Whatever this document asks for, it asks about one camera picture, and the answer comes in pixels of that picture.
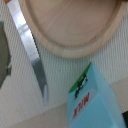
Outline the grey green gripper finger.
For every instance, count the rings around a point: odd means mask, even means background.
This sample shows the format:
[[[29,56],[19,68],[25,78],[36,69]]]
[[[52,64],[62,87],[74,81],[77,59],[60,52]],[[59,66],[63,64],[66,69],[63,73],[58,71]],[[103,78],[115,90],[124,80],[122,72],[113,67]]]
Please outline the grey green gripper finger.
[[[7,36],[4,30],[4,23],[0,21],[0,88],[7,75],[11,74],[11,54]]]

